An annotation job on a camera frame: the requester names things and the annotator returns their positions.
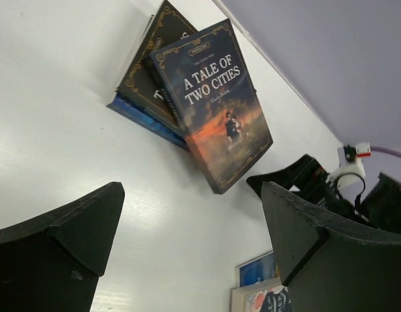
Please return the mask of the Little Women floral book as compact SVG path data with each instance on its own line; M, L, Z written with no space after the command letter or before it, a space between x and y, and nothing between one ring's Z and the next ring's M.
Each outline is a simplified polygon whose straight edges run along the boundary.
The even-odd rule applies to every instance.
M231 291L231 312L293 311L286 286L280 278L269 279Z

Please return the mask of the A Tale of Two Cities book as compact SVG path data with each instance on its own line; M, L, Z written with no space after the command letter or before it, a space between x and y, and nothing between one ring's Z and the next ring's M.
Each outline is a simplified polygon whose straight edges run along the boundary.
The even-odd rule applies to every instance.
M144 65L211 189L224 194L273 144L231 20L150 53Z

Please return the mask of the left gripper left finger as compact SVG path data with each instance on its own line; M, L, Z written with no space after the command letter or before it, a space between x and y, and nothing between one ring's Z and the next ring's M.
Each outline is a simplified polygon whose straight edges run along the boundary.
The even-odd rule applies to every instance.
M0 311L89 311L124 198L111 182L0 229Z

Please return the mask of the Jane Eyre blue book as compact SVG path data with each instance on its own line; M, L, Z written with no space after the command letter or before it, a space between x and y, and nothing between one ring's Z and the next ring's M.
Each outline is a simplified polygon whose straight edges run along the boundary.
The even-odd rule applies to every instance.
M116 96L113 101L107 105L107 107L128 120L131 120L134 123L142 126L148 131L155 133L159 137L188 151L186 142L179 135L164 126L148 113L144 112L142 108L137 107L132 102L128 102L126 99L122 99L120 96Z

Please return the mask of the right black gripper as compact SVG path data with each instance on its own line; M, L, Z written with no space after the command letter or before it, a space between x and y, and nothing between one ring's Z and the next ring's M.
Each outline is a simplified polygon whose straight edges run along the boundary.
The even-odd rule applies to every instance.
M374 185L359 173L339 174L330 179L328 172L309 155L288 167L246 179L261 197L264 183L275 182L295 195L337 214L355 218L376 228L401 233L401 182L380 172Z

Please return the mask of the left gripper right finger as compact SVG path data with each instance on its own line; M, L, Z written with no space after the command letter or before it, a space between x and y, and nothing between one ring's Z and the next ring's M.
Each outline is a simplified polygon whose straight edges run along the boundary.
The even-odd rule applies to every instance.
M401 311L401 234L354 222L276 183L261 200L295 311Z

